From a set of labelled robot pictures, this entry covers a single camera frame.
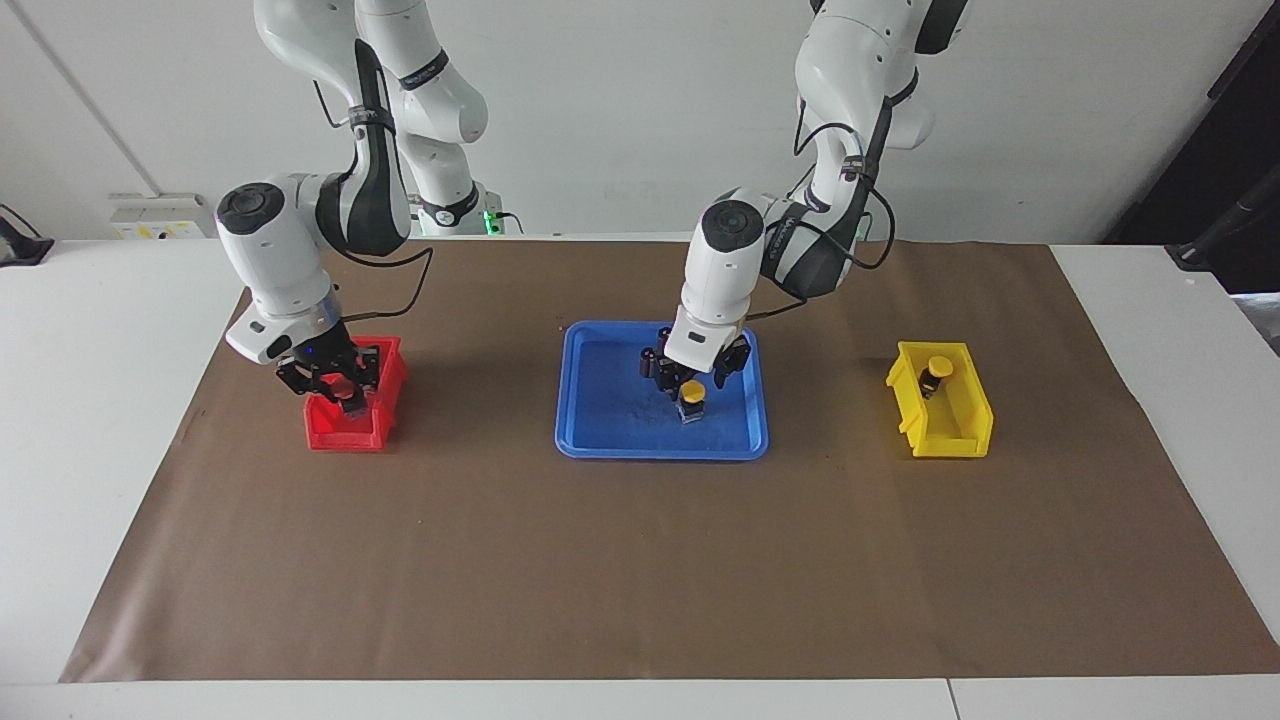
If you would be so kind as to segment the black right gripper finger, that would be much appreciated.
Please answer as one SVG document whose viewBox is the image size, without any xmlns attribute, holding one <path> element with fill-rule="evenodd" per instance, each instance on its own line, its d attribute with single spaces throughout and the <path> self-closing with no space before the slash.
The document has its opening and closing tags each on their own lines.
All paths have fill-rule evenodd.
<svg viewBox="0 0 1280 720">
<path fill-rule="evenodd" d="M 282 359 L 276 364 L 276 378 L 294 395 L 317 395 L 332 401 L 332 387 L 315 366 L 298 364 L 296 359 Z"/>
<path fill-rule="evenodd" d="M 370 398 L 378 392 L 381 370 L 381 350 L 376 345 L 355 346 L 355 369 L 351 379 L 353 392 L 349 398 L 349 414 L 365 414 Z"/>
</svg>

